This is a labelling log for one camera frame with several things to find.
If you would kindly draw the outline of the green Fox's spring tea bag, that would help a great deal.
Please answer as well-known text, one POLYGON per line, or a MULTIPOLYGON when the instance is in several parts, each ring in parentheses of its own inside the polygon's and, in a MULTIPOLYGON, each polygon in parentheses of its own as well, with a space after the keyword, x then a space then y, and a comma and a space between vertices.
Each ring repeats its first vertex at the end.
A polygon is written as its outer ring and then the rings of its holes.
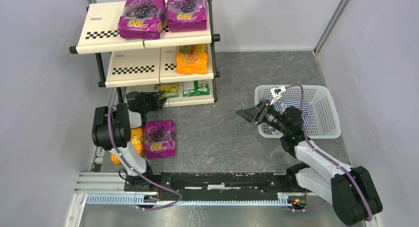
POLYGON ((155 92, 159 92, 161 98, 179 97, 179 82, 156 84, 155 92))

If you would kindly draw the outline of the purple grape gummy bag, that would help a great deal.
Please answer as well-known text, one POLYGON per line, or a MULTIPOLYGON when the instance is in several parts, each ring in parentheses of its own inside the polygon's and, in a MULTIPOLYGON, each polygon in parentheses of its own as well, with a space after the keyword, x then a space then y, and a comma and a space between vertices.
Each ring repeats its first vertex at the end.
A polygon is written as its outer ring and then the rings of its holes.
POLYGON ((173 120, 146 123, 143 147, 148 160, 175 156, 175 126, 173 120))
POLYGON ((157 40, 166 19, 165 0, 126 0, 118 22, 124 39, 157 40))

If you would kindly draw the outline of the orange mango gummy bag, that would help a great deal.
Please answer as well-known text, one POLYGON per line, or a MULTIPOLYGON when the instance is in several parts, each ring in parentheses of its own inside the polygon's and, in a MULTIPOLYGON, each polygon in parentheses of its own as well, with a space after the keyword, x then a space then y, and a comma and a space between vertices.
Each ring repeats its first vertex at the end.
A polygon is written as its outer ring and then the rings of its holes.
POLYGON ((137 127, 131 129, 131 144, 140 157, 144 156, 144 128, 137 127))
POLYGON ((179 74, 206 74, 208 70, 208 45, 182 45, 176 48, 176 71, 179 74))

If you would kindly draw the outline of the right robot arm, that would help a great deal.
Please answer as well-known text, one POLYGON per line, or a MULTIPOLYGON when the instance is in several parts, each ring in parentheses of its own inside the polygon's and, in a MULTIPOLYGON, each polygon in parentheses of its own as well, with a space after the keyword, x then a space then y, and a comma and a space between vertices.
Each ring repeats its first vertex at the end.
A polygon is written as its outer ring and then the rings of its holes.
POLYGON ((269 101, 237 110, 251 124, 267 124, 283 135, 284 151, 301 161, 289 169, 292 180, 332 205, 337 217, 347 226, 371 221, 383 211, 383 204, 369 171, 340 162, 318 147, 307 135, 302 110, 289 106, 282 113, 269 101))

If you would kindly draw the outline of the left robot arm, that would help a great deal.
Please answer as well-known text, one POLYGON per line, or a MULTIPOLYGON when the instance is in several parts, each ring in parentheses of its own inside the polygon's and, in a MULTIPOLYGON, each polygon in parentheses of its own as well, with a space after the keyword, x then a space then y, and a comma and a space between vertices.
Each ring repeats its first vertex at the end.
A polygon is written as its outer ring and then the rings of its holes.
POLYGON ((152 169, 148 162, 134 148, 131 130, 143 128, 147 113, 161 110, 166 102, 165 91, 138 92, 126 95, 126 102, 115 106, 97 107, 92 124, 92 141, 115 155, 124 166, 123 171, 128 188, 151 190, 152 169))

